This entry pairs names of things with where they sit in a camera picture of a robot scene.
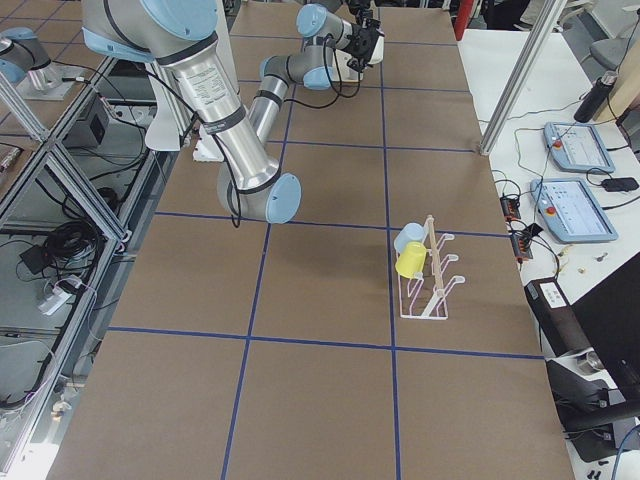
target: chair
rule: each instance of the chair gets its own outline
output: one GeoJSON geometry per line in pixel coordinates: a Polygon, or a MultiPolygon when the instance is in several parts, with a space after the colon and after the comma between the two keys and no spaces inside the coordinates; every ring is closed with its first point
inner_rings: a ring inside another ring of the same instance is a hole
{"type": "MultiPolygon", "coordinates": [[[[624,10],[633,11],[638,8],[640,8],[640,5],[625,7],[624,10]]],[[[589,46],[589,54],[580,61],[580,64],[589,58],[593,58],[607,70],[616,70],[622,63],[627,49],[631,48],[637,40],[637,34],[640,33],[640,27],[636,28],[639,20],[636,19],[636,21],[624,27],[615,38],[605,38],[604,40],[593,42],[589,46]]]]}

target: yellow cup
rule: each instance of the yellow cup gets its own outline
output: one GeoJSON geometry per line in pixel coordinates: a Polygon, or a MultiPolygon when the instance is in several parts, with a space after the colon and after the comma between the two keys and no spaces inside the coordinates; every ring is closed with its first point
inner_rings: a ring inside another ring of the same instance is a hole
{"type": "Polygon", "coordinates": [[[420,242],[409,242],[396,261],[396,272],[404,278],[413,278],[422,272],[427,260],[427,247],[420,242]]]}

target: light blue cup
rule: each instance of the light blue cup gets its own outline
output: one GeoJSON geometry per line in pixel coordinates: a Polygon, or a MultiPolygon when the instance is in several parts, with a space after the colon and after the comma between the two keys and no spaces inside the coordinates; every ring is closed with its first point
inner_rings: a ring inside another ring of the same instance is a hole
{"type": "Polygon", "coordinates": [[[409,242],[422,243],[427,236],[427,232],[424,231],[424,227],[419,223],[407,223],[400,233],[393,241],[393,248],[395,248],[398,255],[402,254],[404,247],[409,242]]]}

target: white plug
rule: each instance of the white plug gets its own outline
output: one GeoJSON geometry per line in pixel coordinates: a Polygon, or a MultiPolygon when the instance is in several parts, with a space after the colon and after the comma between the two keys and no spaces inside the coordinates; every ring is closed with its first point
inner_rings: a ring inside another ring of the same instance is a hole
{"type": "Polygon", "coordinates": [[[62,305],[66,303],[67,300],[75,295],[75,293],[70,293],[67,291],[70,289],[69,287],[71,287],[71,289],[73,290],[77,290],[82,285],[82,280],[80,280],[75,275],[69,275],[62,280],[59,280],[53,286],[51,295],[49,295],[44,302],[38,305],[38,310],[40,310],[44,315],[53,315],[62,305]]]}

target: white and blue device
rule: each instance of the white and blue device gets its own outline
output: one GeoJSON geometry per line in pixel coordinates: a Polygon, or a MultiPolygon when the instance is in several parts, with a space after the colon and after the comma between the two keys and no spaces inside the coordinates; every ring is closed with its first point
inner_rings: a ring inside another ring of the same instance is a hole
{"type": "Polygon", "coordinates": [[[618,233],[581,178],[531,182],[536,207],[561,243],[610,242],[618,233]]]}
{"type": "Polygon", "coordinates": [[[594,125],[547,123],[544,126],[544,138],[553,160],[561,170],[582,173],[611,173],[615,170],[594,125]]]}

